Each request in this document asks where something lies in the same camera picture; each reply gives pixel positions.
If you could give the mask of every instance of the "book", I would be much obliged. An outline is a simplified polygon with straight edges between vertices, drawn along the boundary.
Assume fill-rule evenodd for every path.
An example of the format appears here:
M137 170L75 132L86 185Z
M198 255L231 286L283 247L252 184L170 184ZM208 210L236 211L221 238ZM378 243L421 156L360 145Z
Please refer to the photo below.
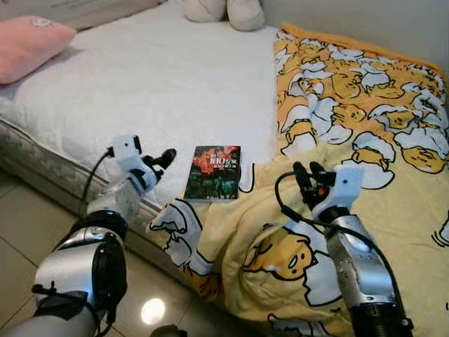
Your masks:
M231 201L238 197L240 146L197 146L184 199Z

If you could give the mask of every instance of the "orange blanket border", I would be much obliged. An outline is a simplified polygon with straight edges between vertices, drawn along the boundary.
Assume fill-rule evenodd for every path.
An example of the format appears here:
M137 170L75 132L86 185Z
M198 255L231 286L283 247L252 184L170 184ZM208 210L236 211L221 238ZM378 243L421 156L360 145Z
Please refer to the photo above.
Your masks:
M410 61L413 63L418 63L420 65L425 65L435 70L438 73L438 75L441 76L441 78L444 80L445 87L446 88L448 87L447 76L445 75L444 71L434 63L420 60L419 58L412 58L410 56L406 56L404 54L400 54L395 51L390 51L389 49L383 48L381 46L370 44L368 42L352 39L350 37L344 37L342 35L314 32L312 30L307 30L287 22L282 23L282 29L285 30L287 33L292 34L298 38L304 37L309 39L317 39L328 43L338 44L340 46L344 46L347 48L370 51L376 54L380 54L382 56L386 56L388 58L398 58L403 61Z

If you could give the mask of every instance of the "silver robot arm segment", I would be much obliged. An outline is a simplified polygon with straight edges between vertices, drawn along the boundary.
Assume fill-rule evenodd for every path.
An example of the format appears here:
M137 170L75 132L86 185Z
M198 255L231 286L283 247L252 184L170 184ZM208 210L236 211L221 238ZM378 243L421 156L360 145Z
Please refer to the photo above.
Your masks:
M109 331L127 288L128 224L176 155L174 149L159 158L141 153L137 136L114 139L112 154L123 175L88 205L86 216L39 266L32 288L38 309L5 337L91 337ZM100 333L105 314L108 327Z
M413 324L406 318L391 267L358 216L350 214L361 189L363 172L342 165L326 172L316 162L310 164L310 170L308 173L300 162L294 163L293 172L276 181L276 198L282 213L294 221L327 228L324 236L328 254L335 264L355 335L411 337ZM282 203L279 183L287 176L295 176L313 220L303 218Z

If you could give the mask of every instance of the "tiled floor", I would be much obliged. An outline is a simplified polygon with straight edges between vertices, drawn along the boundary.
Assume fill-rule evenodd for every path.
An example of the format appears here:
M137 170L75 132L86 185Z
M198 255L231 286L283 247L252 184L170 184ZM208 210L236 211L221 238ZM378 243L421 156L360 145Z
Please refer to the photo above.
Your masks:
M32 315L30 289L39 263L67 233L75 217L30 186L0 171L0 334ZM254 336L254 331L215 306L204 304L191 290L143 259L126 252L128 291L107 336L148 337L158 326L177 324L189 337ZM160 298L162 320L147 325L142 306Z

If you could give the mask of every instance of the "cartoon character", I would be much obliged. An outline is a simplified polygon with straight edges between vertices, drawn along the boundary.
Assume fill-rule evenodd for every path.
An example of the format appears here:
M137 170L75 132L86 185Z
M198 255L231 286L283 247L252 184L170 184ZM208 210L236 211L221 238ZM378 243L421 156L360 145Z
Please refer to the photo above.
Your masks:
M297 76L298 72L288 72L286 74L279 74L276 76L276 89L278 92L288 92L293 77Z
M288 145L281 149L283 155L296 157L316 147L316 132L308 119L296 121L286 133Z
M192 206L175 199L149 224L150 230L165 230L170 239L163 249L179 267L204 300L212 301L221 292L220 276L212 272L213 261L208 261L196 249L203 230Z
M446 136L447 117L445 115L442 117L440 118L436 114L428 114L425 118L418 121L418 126L420 128L435 128Z
M415 82L404 83L401 89L409 93L420 93L421 90L423 90L423 88Z
M401 147L405 161L418 170L437 174L444 169L449 144L439 130L414 128L410 133L398 133L394 141Z
M293 54L287 52L287 48L281 49L274 56L274 66L276 68L276 72L279 73L285 67L286 63L290 58L293 57Z
M391 144L371 132L363 132L354 139L352 148L351 159L342 161L342 164L363 169L362 188L377 190L393 180L394 173L388 168L396 153Z
M278 122L282 126L282 132L286 131L287 119L292 115L292 111L295 113L300 112L301 118L295 119L310 119L309 102L305 96L292 96L286 92L281 92L277 95L277 112Z
M294 331L298 337L330 337L330 334L324 328L320 321L304 321L302 319L279 319L275 314L268 315L268 321L272 324L275 331Z
M307 98L298 96L298 100L307 103ZM282 154L287 157L295 157L301 152L316 147L316 132L310 122L310 110L306 105L296 105L292 107L283 119L283 109L278 109L278 122L281 133L285 133L288 145L281 149Z
M379 70L393 70L397 68L398 60L392 60L391 58L386 58L384 56L378 56L377 59L374 59L370 62L370 65L378 68Z
M357 68L359 66L358 59L363 57L363 51L355 49L338 48L333 44L328 46L330 51L330 58L333 60L333 65L338 72L345 72L350 68Z
M440 247L449 247L449 212L448 212L448 218L446 219L444 224L441 226L440 231L438 233L434 232L431 235L431 238Z
M416 110L436 114L444 123L443 128L448 127L448 117L444 108L444 102L441 102L429 89L422 89L412 102Z
M277 40L274 43L275 53L278 53L281 49L286 48L287 53L294 53L297 51L297 38L291 34L287 34L283 31L278 32Z
M261 243L256 259L245 271L262 270L272 273L277 279L287 281L301 279L304 277L305 269L313 264L313 253L309 245L309 238L288 230L279 230ZM283 252L286 246L289 247L289 256Z
M406 69L416 78L419 79L420 85L430 90L432 95L440 98L445 102L444 83L441 77L424 65L406 65Z
M299 52L302 56L301 63L315 60L319 56L319 52L323 50L326 45L323 42L314 39L301 40L298 45Z
M368 119L374 119L384 124L386 131L399 133L409 132L412 128L418 127L417 120L421 117L422 112L420 111L383 104L373 109Z
M291 72L292 70L298 70L301 64L301 55L299 53L293 53L284 62L282 69L278 70L278 74L283 75Z
M352 136L352 130L341 124L358 122L365 116L366 113L356 105L344 105L332 98L324 98L317 102L310 120L320 139L329 144L342 144Z
M341 297L337 272L323 234L314 226L290 221L266 238L246 272L269 272L286 282L302 279L310 306L335 302Z
M338 97L347 100L360 95L362 76L359 72L334 74L331 79L332 87Z
M323 84L320 80L327 79L332 76L331 72L324 70L326 65L324 62L308 62L301 65L302 72L297 73L288 85L288 94L306 96L314 93L320 96L323 93Z
M396 81L390 79L384 70L368 63L363 63L359 68L352 70L362 74L361 85L369 96L399 98L404 94L404 90L395 87Z

